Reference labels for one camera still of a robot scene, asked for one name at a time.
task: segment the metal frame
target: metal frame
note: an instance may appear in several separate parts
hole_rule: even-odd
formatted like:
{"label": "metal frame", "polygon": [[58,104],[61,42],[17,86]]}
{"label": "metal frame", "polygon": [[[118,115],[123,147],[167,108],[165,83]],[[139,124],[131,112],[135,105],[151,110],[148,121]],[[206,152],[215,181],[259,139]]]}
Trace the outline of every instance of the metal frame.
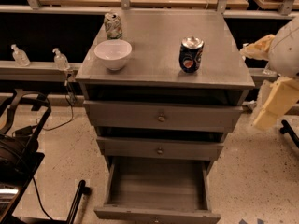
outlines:
{"label": "metal frame", "polygon": [[288,15],[292,12],[292,5],[295,0],[284,0],[280,8],[278,9],[278,13],[281,15]]}
{"label": "metal frame", "polygon": [[40,7],[32,9],[30,6],[2,5],[1,12],[19,12],[19,13],[49,13],[49,14],[87,14],[104,15],[111,11],[110,7]]}
{"label": "metal frame", "polygon": [[276,11],[249,11],[249,10],[225,10],[224,18],[234,19],[274,19],[274,20],[291,20],[299,16],[299,12],[291,12],[288,15],[281,15]]}

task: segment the silver can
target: silver can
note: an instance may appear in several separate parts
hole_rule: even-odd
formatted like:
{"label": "silver can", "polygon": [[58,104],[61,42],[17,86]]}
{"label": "silver can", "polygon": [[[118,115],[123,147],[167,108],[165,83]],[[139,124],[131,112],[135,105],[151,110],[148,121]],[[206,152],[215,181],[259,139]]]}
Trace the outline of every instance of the silver can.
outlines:
{"label": "silver can", "polygon": [[198,70],[204,49],[204,41],[194,36],[185,37],[181,41],[179,51],[179,65],[186,73]]}
{"label": "silver can", "polygon": [[122,38],[121,17],[117,13],[106,13],[104,25],[108,40]]}

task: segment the drawer cabinet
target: drawer cabinet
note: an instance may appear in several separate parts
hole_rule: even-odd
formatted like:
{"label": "drawer cabinet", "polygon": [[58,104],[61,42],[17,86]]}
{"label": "drawer cabinet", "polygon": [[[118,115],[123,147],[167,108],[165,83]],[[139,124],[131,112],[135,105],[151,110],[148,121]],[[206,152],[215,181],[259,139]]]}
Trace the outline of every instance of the drawer cabinet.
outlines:
{"label": "drawer cabinet", "polygon": [[[76,76],[110,174],[94,211],[103,219],[215,224],[221,216],[212,212],[207,176],[254,88],[248,68],[220,13],[118,13],[133,47],[129,63],[112,72],[96,59],[103,28]],[[206,42],[193,74],[178,64],[185,35]]]}

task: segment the open drawer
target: open drawer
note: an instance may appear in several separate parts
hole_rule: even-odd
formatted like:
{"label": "open drawer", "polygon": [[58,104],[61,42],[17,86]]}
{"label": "open drawer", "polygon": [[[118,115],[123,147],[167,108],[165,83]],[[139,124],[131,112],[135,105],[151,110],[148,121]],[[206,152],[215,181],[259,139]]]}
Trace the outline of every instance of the open drawer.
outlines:
{"label": "open drawer", "polygon": [[114,157],[103,219],[154,223],[214,224],[206,169],[201,161]]}

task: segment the chair leg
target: chair leg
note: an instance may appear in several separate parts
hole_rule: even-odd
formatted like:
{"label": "chair leg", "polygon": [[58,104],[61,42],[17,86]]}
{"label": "chair leg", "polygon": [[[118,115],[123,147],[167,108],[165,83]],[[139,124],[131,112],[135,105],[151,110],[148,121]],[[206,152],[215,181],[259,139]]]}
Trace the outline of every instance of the chair leg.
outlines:
{"label": "chair leg", "polygon": [[82,195],[83,194],[89,194],[89,192],[90,192],[90,188],[85,187],[85,184],[86,184],[86,182],[84,180],[81,180],[78,184],[77,192],[75,194],[74,201],[72,203],[71,209],[68,213],[66,224],[73,224],[74,223],[76,213],[78,211],[78,205],[80,203]]}
{"label": "chair leg", "polygon": [[283,127],[280,128],[280,133],[285,134],[288,133],[292,139],[292,141],[296,144],[296,146],[299,148],[299,138],[296,135],[296,133],[293,131],[291,125],[288,123],[287,120],[281,121]]}

